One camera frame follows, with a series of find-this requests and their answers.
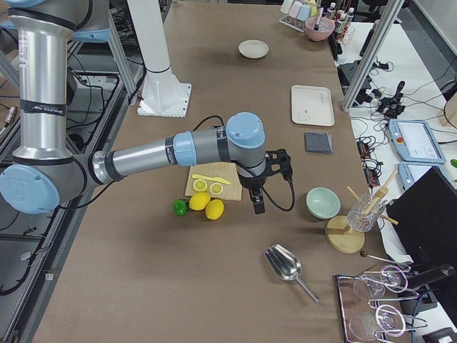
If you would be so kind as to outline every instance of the white desk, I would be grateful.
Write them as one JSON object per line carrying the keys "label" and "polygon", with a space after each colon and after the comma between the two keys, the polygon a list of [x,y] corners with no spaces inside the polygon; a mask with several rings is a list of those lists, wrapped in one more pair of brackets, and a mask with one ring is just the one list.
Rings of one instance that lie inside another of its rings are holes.
{"label": "white desk", "polygon": [[[372,24],[353,23],[352,26],[355,29],[352,40],[350,40],[347,45],[342,46],[343,54],[338,58],[338,64],[350,63],[361,59],[358,53],[361,50],[363,42],[365,41],[366,35]],[[386,94],[395,94],[398,83],[402,80],[405,81],[405,86],[402,91],[404,94],[412,94],[415,90],[417,90],[417,88],[433,80],[420,56],[406,36],[405,31],[398,24],[393,25],[391,28],[383,46],[381,47],[381,50],[378,53],[378,60],[382,63],[390,61],[394,65],[393,71],[387,72],[377,69],[377,75],[376,73],[370,75],[375,84],[372,84],[372,86],[374,88],[377,86],[380,89],[385,87],[386,90],[383,90],[383,92]],[[443,72],[447,67],[447,65],[443,65]],[[410,97],[414,100],[428,101],[440,93],[441,92],[435,82],[431,82],[430,84],[420,88],[414,94],[410,95]],[[379,129],[379,125],[375,126],[377,123],[370,120],[371,112],[376,110],[377,103],[377,100],[371,102],[372,109],[369,108],[370,104],[367,103],[363,104],[363,108],[351,109],[349,113],[350,116],[353,118],[360,118],[360,120],[352,121],[355,137],[359,137],[360,135],[372,135],[376,137],[376,141],[383,141],[383,133],[374,129]],[[446,100],[442,96],[438,96],[435,99],[428,101],[428,104],[438,107],[439,109],[442,109],[445,103]],[[415,104],[415,101],[407,98],[403,100],[403,105],[407,107],[405,108],[404,113],[398,116],[399,119],[429,119],[427,122],[432,129],[454,132],[453,134],[448,134],[433,131],[438,141],[452,141],[457,139],[457,130],[452,127],[444,127],[440,124],[437,116],[442,115],[443,112],[439,109],[426,104]],[[450,179],[457,179],[457,169],[453,168],[449,163],[450,159],[456,158],[457,156],[457,144],[444,144],[441,145],[441,149],[447,159],[445,164],[447,175]],[[392,171],[397,168],[401,158],[397,155],[391,142],[376,147],[374,156],[378,161],[383,162],[382,175],[380,177],[380,183],[383,184]],[[389,185],[389,193],[386,196],[386,200],[399,198],[403,192],[404,190],[401,180],[399,177],[396,177]],[[384,246],[389,255],[395,258],[404,254],[404,249],[390,223],[386,222],[386,225],[382,230],[382,235]],[[421,312],[420,318],[428,320],[428,327],[417,331],[417,342],[423,342],[423,340],[419,338],[423,334],[435,331],[442,327],[453,327],[454,331],[457,331],[440,304],[438,304],[438,307],[435,309]]]}

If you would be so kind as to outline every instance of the white pole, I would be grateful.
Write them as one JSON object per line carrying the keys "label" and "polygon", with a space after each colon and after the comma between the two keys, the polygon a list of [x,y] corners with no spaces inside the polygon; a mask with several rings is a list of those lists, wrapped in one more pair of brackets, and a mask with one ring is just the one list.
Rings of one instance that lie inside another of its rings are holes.
{"label": "white pole", "polygon": [[128,0],[141,54],[147,68],[138,113],[155,116],[186,116],[191,85],[173,75],[164,25],[157,0]]}

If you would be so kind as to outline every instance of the metal scoop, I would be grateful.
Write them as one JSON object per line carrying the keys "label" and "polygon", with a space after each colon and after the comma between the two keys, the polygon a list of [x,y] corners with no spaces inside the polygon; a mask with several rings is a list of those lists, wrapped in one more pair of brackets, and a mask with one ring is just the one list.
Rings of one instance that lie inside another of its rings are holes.
{"label": "metal scoop", "polygon": [[314,302],[319,301],[313,291],[298,277],[301,273],[301,263],[289,250],[279,244],[275,244],[265,251],[265,258],[279,279],[297,281]]}

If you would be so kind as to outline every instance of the light green bowl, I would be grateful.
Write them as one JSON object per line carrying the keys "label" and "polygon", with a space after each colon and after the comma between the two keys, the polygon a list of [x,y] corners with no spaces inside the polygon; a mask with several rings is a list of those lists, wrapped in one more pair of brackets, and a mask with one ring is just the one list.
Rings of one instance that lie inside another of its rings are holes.
{"label": "light green bowl", "polygon": [[316,187],[306,195],[306,206],[316,218],[328,219],[340,212],[341,203],[338,196],[330,189]]}

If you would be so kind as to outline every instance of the wooden cutting board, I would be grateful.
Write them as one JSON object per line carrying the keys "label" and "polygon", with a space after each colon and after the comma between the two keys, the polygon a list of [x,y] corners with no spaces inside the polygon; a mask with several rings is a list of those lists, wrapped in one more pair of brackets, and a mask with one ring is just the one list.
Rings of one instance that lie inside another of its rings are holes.
{"label": "wooden cutting board", "polygon": [[199,164],[198,166],[191,166],[189,169],[189,175],[187,177],[186,184],[186,197],[191,197],[195,194],[193,185],[195,179],[192,179],[192,174],[200,174],[206,177],[223,177],[231,184],[222,184],[224,191],[220,195],[211,194],[211,198],[218,198],[224,200],[236,200],[241,201],[241,184],[236,173],[236,165],[233,163],[226,162],[214,162],[208,164]]}

